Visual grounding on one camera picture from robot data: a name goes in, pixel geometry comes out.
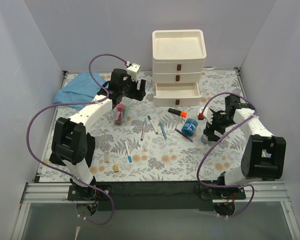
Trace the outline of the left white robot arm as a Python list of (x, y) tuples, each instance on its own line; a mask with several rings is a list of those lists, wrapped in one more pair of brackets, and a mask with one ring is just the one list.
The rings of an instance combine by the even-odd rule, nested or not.
[(71, 184), (85, 200), (93, 199), (97, 193), (95, 177), (89, 170), (95, 150), (95, 138), (88, 133), (89, 128), (117, 107), (123, 97), (143, 100), (146, 81), (138, 80), (140, 68), (136, 63), (126, 69), (115, 68), (91, 104), (69, 118), (58, 118), (55, 123), (50, 162), (68, 168)]

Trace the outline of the white drawer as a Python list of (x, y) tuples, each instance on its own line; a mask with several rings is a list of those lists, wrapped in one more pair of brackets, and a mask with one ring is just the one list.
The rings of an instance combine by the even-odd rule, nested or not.
[(197, 82), (156, 83), (153, 104), (157, 107), (193, 107), (201, 101)]

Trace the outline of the clear purple small jar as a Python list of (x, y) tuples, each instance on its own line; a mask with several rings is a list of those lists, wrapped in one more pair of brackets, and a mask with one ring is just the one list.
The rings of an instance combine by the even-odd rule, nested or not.
[(209, 144), (212, 143), (212, 142), (209, 140), (209, 138), (208, 138), (204, 133), (202, 134), (202, 136), (201, 136), (200, 139), (201, 139), (201, 141), (202, 141), (203, 144), (208, 144), (208, 145), (209, 145)]

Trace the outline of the small yellow sharpener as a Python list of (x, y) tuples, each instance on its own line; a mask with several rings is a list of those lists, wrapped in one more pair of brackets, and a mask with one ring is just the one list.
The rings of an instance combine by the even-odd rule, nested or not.
[(115, 164), (115, 165), (113, 166), (113, 171), (114, 171), (115, 173), (118, 173), (118, 172), (120, 171), (119, 165), (118, 165), (118, 164)]

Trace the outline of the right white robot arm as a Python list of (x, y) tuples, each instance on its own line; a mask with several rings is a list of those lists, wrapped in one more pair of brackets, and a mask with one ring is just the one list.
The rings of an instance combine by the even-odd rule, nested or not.
[(227, 199), (252, 182), (278, 180), (283, 175), (287, 142), (275, 136), (262, 124), (257, 110), (244, 97), (225, 93), (225, 109), (215, 111), (208, 106), (198, 109), (197, 116), (206, 120), (203, 137), (215, 148), (230, 133), (240, 129), (246, 146), (239, 167), (223, 172), (212, 185), (217, 195)]

